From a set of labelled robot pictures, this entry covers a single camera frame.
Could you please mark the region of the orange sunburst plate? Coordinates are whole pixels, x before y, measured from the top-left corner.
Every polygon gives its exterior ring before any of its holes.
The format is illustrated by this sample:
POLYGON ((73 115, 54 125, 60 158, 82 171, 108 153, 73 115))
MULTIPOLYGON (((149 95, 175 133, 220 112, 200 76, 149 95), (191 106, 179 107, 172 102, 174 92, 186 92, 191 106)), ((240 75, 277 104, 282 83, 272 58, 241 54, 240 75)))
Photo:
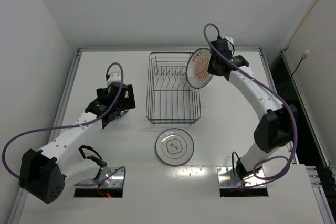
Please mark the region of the orange sunburst plate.
POLYGON ((186 79, 191 87, 201 89, 211 81, 213 75, 208 73, 210 59, 208 48, 199 48, 191 54, 186 68, 186 79))

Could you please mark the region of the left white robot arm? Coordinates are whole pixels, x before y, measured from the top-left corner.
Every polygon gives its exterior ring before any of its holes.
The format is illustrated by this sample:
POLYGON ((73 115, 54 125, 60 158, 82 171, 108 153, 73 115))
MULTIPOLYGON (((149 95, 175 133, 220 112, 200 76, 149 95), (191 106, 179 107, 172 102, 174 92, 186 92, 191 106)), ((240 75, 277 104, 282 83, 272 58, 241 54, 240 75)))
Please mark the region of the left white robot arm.
POLYGON ((46 204, 54 202, 67 186, 99 185, 107 163, 99 155, 84 156, 83 161, 67 165, 76 151, 97 132, 114 121, 121 112, 134 109, 132 85, 112 82, 96 90, 94 99, 77 119, 53 141, 35 151, 29 149, 22 157, 19 186, 46 204))

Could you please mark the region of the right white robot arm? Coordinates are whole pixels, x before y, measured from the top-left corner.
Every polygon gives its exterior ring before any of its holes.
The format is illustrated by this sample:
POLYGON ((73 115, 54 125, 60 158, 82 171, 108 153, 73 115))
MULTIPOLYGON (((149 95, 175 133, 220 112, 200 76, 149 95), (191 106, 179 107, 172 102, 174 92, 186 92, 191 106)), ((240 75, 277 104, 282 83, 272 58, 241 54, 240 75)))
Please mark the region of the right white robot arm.
POLYGON ((293 142, 294 147, 297 146, 297 109, 254 78, 248 61, 241 55, 233 55, 234 46, 228 38, 218 36, 209 45, 211 59, 208 73, 223 76, 235 86, 259 119, 253 134, 254 143, 247 153, 238 159, 234 168, 236 176, 243 179, 255 174, 264 162, 271 160, 272 154, 278 148, 288 142, 293 142))

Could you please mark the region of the white plate dark rim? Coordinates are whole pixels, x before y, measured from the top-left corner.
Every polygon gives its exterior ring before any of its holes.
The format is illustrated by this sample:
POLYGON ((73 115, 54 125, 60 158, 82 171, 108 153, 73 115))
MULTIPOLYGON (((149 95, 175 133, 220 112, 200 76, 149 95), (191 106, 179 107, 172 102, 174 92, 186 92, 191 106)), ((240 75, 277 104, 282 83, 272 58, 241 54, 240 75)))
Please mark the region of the white plate dark rim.
POLYGON ((170 128, 157 137, 154 150, 161 163, 181 166, 190 161, 195 146, 192 137, 185 130, 170 128))

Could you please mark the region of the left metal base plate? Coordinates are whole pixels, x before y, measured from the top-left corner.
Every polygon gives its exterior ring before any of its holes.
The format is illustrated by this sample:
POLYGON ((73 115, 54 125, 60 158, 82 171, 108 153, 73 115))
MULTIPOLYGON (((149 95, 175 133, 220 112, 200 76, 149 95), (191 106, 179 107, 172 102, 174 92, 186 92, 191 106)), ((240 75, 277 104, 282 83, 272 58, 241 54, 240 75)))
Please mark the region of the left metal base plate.
POLYGON ((99 185, 107 189, 123 189, 125 183, 126 168, 106 167, 101 170, 95 179, 84 180, 77 183, 78 187, 98 187, 99 185))

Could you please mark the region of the metal base plate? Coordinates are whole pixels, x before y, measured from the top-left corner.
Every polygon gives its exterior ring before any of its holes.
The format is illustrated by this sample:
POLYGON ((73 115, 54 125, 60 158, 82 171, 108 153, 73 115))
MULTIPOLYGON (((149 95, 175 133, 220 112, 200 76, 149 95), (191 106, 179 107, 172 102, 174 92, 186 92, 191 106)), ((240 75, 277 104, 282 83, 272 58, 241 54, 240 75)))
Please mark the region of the metal base plate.
POLYGON ((253 174, 245 176, 241 180, 234 175, 232 169, 232 167, 217 167, 218 184, 220 189, 266 187, 265 181, 255 177, 253 174))
POLYGON ((98 187, 99 185, 107 189, 123 189, 125 183, 126 168, 106 167, 101 170, 95 179, 84 180, 77 183, 78 187, 98 187))

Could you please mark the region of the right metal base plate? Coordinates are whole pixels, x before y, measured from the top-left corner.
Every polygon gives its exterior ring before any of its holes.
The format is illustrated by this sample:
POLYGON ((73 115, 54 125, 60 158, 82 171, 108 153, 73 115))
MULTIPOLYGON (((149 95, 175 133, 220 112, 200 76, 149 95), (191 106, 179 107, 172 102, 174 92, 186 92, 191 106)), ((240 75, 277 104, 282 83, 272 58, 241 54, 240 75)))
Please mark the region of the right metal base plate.
POLYGON ((253 174, 245 176, 241 180, 234 175, 232 169, 232 167, 217 167, 218 184, 220 189, 266 187, 265 181, 255 177, 253 174))

